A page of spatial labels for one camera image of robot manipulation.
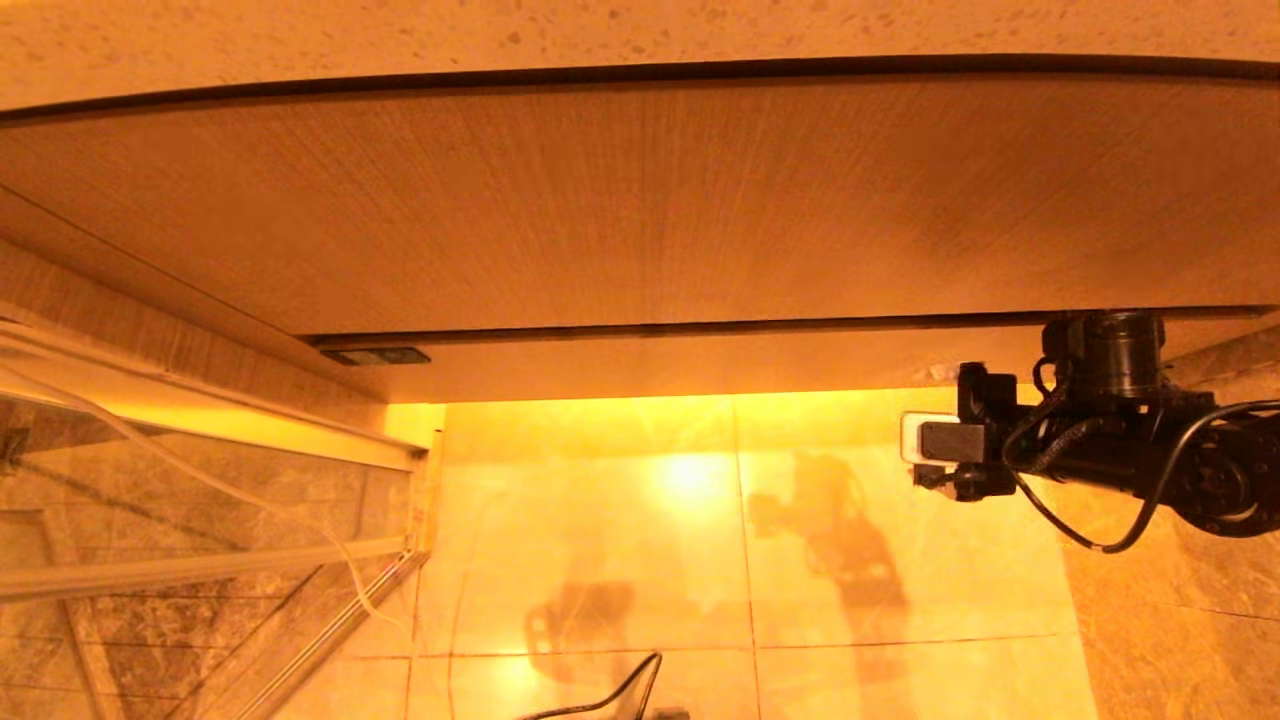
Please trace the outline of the small black sensor switch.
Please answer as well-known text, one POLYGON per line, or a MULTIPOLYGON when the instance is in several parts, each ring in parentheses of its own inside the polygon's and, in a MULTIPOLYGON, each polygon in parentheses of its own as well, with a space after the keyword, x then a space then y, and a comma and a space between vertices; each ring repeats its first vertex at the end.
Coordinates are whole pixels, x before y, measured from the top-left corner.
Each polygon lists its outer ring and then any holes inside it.
POLYGON ((343 366, 426 365, 433 360, 416 347, 375 347, 321 350, 320 354, 343 366))

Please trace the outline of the glass shower partition metal frame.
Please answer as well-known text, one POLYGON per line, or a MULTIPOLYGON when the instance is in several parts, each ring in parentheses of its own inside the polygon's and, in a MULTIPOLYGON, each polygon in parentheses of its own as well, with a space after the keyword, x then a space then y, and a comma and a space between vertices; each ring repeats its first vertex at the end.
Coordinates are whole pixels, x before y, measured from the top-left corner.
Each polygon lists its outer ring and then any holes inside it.
POLYGON ((0 720, 261 720, 430 544, 433 454, 0 319, 0 720))

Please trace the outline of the wooden vanity cabinet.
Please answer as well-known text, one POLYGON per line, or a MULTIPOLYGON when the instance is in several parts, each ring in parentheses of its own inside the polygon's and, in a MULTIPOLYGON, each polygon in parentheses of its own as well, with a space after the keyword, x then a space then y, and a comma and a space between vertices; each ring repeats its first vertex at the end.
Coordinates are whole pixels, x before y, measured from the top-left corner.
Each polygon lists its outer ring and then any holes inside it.
POLYGON ((1280 322, 1280 61, 896 56, 0 111, 0 314, 316 334, 1162 310, 1280 322))

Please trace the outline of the speckled stone countertop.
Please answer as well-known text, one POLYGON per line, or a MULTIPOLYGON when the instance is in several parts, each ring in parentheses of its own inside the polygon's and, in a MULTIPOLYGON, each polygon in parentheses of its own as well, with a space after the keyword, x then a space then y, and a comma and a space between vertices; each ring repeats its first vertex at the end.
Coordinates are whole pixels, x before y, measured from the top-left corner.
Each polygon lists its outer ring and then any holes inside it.
POLYGON ((951 54, 1280 61, 1280 0, 0 0, 0 111, 275 81, 951 54))

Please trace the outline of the wooden vanity drawer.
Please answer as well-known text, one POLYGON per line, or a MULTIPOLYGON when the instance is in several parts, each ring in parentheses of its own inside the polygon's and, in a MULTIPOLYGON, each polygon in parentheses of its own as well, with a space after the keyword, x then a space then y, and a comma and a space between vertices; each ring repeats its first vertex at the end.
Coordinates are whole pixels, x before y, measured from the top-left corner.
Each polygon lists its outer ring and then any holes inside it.
POLYGON ((343 366, 392 404, 744 395, 933 384, 928 366, 1025 373, 1060 311, 316 334, 416 347, 426 365, 343 366))

